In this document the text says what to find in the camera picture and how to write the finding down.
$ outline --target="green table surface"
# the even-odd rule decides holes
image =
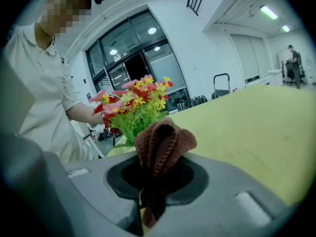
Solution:
[[[316,94],[255,85],[169,117],[196,136],[191,153],[241,168],[287,205],[302,200],[315,177]],[[114,148],[108,157],[133,150]]]

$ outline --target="cart handle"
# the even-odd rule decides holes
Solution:
[[[229,76],[227,73],[218,74],[218,75],[214,76],[214,78],[213,78],[213,84],[215,84],[215,78],[221,77],[221,76],[227,76],[227,77],[228,77],[228,81],[231,80],[230,76]]]

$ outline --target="forearm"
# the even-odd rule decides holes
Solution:
[[[78,103],[66,111],[66,115],[75,121],[89,124],[103,124],[100,113],[93,115],[93,108],[83,103]]]

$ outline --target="dark pants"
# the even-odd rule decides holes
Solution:
[[[295,79],[296,88],[299,89],[299,88],[301,88],[300,70],[293,69],[293,72],[294,72],[294,79]]]

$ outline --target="yellow table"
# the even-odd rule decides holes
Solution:
[[[241,168],[287,205],[304,198],[314,179],[316,94],[256,85],[170,117],[196,136],[191,153]]]

